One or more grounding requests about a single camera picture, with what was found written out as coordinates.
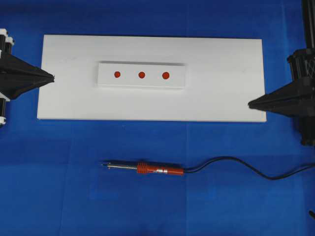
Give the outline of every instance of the blue cloth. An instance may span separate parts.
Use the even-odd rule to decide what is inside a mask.
[[[305,48],[299,0],[10,0],[1,2],[0,27],[16,40],[13,55],[36,66],[44,34],[261,38],[266,92],[291,81],[286,58]],[[315,233],[308,216],[315,210],[315,171],[272,182],[229,161],[185,177],[98,165],[144,159],[194,166],[234,155],[266,174],[281,174],[314,161],[314,148],[300,145],[290,118],[37,120],[37,100],[36,89],[10,102],[0,129],[1,236]]]

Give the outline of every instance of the red soldering iron handle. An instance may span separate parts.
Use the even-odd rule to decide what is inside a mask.
[[[184,175],[184,169],[183,168],[153,166],[153,165],[149,165],[145,162],[139,162],[138,163],[137,172],[139,174],[161,173],[161,174],[177,175],[177,176]]]

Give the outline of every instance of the red dot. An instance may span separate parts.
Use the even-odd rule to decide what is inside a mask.
[[[168,72],[164,72],[162,74],[163,79],[167,80],[169,78],[169,73]]]
[[[115,78],[120,77],[120,72],[119,71],[115,71],[114,76],[115,76]]]
[[[141,71],[141,72],[139,73],[139,78],[140,78],[140,79],[143,79],[145,76],[146,76],[146,74],[145,74],[143,71]]]

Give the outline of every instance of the black cable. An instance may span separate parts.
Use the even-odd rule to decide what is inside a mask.
[[[305,171],[305,170],[308,170],[310,168],[314,168],[315,167],[315,163],[311,163],[311,164],[305,165],[304,167],[301,166],[296,171],[292,171],[292,172],[289,172],[289,173],[286,173],[286,174],[283,174],[283,175],[280,175],[280,176],[270,177],[270,176],[267,176],[264,173],[260,172],[258,169],[256,169],[255,167],[251,166],[250,164],[246,163],[245,161],[243,161],[243,160],[241,160],[239,158],[232,157],[232,156],[220,156],[220,157],[212,158],[212,159],[206,161],[205,163],[201,164],[200,166],[196,166],[196,167],[192,167],[192,168],[185,168],[184,172],[185,173],[195,173],[195,172],[201,171],[203,168],[205,168],[206,166],[208,166],[209,164],[211,164],[213,162],[222,161],[222,160],[230,160],[230,161],[239,162],[239,163],[243,164],[244,166],[250,168],[256,174],[258,174],[261,177],[266,178],[268,180],[279,180],[279,179],[287,178],[287,177],[295,175],[295,174],[297,174],[299,172],[302,172],[302,171]]]

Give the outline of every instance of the white board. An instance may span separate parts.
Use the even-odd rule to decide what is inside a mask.
[[[100,63],[183,65],[183,89],[106,87]],[[39,119],[264,122],[248,102],[264,94],[259,39],[45,35]]]

